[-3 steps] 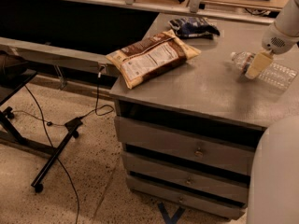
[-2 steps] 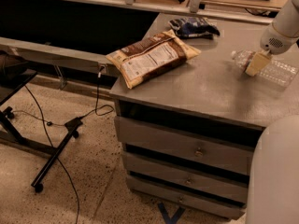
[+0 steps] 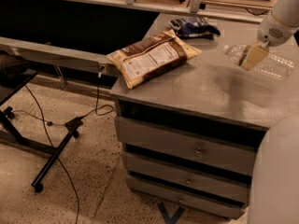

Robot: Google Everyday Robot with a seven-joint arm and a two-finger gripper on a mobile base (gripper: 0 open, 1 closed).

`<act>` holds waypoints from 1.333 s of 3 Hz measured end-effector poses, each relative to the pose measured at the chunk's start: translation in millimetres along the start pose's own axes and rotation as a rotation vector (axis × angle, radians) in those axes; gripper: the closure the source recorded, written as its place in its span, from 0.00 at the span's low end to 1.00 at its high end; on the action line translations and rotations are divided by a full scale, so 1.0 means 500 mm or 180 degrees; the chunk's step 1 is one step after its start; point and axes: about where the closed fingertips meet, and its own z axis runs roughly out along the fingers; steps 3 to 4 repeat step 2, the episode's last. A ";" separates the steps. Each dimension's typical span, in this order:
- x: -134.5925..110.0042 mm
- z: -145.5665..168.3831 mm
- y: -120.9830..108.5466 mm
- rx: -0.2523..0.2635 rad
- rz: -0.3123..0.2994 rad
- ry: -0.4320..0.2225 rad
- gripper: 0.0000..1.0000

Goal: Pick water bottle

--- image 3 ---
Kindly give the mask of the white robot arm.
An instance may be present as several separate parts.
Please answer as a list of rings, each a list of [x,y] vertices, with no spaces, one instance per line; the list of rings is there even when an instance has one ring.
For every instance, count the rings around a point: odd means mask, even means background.
[[[271,47],[298,31],[299,0],[277,0],[261,22],[242,66],[261,62]],[[299,224],[299,116],[281,119],[261,142],[254,164],[248,224]]]

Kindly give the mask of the white rounded gripper body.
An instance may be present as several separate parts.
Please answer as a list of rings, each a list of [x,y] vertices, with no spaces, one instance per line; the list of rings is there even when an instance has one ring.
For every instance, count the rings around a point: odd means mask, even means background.
[[[270,11],[260,23],[257,39],[271,47],[286,43],[299,30],[299,12]]]

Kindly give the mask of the cream flat gripper finger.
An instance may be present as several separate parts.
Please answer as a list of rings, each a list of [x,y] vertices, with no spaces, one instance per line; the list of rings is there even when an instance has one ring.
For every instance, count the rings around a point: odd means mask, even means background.
[[[251,70],[258,63],[263,61],[269,54],[269,46],[267,42],[259,42],[251,47],[245,48],[243,61],[240,64],[245,70]]]

